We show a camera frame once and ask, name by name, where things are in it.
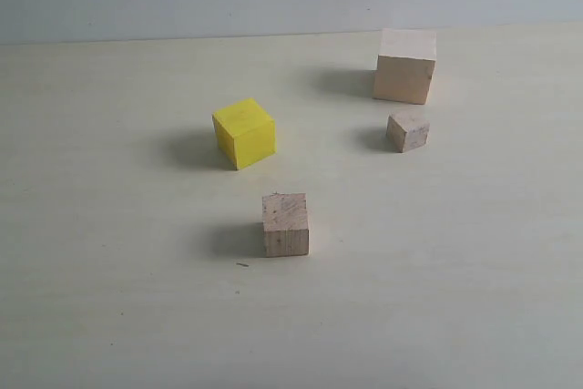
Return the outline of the medium plain wooden cube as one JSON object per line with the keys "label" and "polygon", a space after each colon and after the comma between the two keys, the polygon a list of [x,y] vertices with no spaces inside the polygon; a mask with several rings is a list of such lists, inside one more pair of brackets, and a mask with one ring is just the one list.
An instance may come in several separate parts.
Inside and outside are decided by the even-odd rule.
{"label": "medium plain wooden cube", "polygon": [[262,225],[267,257],[309,254],[309,221],[304,193],[263,196]]}

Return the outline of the yellow wooden cube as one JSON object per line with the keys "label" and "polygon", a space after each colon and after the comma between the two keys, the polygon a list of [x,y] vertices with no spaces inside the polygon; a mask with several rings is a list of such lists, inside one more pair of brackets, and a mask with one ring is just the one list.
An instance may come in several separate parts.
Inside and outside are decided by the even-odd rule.
{"label": "yellow wooden cube", "polygon": [[235,169],[244,169],[276,153],[274,119],[253,98],[212,113],[218,147]]}

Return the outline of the large plain wooden cube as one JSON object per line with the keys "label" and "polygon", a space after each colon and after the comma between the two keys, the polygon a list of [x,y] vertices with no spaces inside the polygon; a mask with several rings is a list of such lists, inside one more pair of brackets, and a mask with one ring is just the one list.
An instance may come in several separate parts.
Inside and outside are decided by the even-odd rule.
{"label": "large plain wooden cube", "polygon": [[435,63],[435,31],[383,29],[374,73],[373,98],[424,105]]}

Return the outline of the small plain wooden cube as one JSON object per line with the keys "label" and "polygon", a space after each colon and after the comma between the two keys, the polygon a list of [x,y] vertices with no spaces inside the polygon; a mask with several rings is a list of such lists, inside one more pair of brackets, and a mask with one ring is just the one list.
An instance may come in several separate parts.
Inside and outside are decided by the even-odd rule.
{"label": "small plain wooden cube", "polygon": [[430,123],[423,116],[411,112],[390,114],[386,136],[400,153],[424,146],[429,135]]}

